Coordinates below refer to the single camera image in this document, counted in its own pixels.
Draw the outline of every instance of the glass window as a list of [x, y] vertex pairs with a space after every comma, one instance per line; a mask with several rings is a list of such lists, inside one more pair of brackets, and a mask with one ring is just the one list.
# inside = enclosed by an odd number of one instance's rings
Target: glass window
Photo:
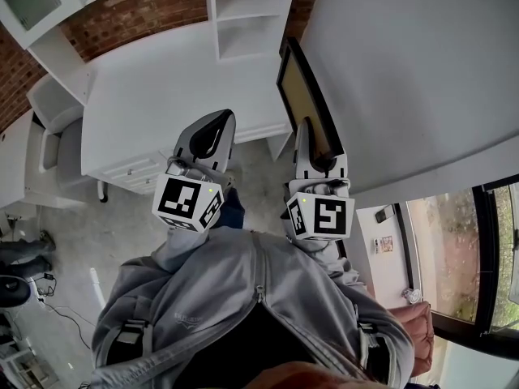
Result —
[[519, 184], [503, 186], [493, 191], [500, 235], [500, 274], [492, 329], [498, 331], [504, 327], [519, 330], [519, 305], [509, 299], [513, 273], [514, 229], [519, 210]]
[[408, 202], [431, 308], [474, 322], [479, 294], [478, 219], [472, 190]]

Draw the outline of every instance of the person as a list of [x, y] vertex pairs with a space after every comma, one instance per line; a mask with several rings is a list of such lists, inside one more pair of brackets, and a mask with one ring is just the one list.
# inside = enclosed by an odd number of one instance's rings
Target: person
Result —
[[217, 229], [170, 230], [120, 267], [92, 338], [91, 387], [406, 385], [412, 341], [335, 242], [240, 229], [244, 210], [227, 197]]
[[[0, 272], [29, 278], [52, 271], [52, 265], [43, 254], [49, 254], [56, 245], [48, 232], [41, 231], [40, 240], [27, 242], [20, 239], [15, 242], [0, 242]], [[14, 263], [19, 259], [32, 258], [25, 263]]]

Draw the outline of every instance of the blue jeans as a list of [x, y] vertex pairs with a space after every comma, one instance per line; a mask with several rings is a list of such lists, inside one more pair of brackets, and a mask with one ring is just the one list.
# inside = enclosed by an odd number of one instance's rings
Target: blue jeans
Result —
[[227, 200], [220, 207], [220, 218], [211, 229], [229, 226], [233, 229], [243, 229], [245, 209], [240, 203], [238, 191], [234, 188], [229, 190]]

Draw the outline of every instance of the white cabinet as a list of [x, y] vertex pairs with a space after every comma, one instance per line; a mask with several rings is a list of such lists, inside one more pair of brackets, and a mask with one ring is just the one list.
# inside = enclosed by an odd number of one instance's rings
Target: white cabinet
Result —
[[0, 0], [0, 20], [26, 49], [81, 7], [80, 0]]

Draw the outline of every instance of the white wall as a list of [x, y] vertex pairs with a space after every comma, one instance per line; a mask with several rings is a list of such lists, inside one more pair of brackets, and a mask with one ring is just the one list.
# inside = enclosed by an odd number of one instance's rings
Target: white wall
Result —
[[439, 385], [442, 389], [505, 389], [518, 370], [519, 361], [490, 356], [449, 341]]
[[[401, 295], [402, 291], [409, 287], [401, 230], [396, 216], [381, 224], [376, 221], [375, 214], [383, 208], [384, 206], [378, 206], [357, 210], [358, 222], [369, 259], [375, 297], [386, 308], [407, 306], [407, 301]], [[393, 251], [376, 254], [374, 240], [388, 236], [392, 237]], [[347, 250], [349, 250], [348, 243], [349, 239], [345, 240]]]
[[[518, 15], [519, 0], [316, 1], [302, 48], [348, 153], [354, 193], [519, 134]], [[502, 170], [491, 180], [519, 173], [519, 158]]]

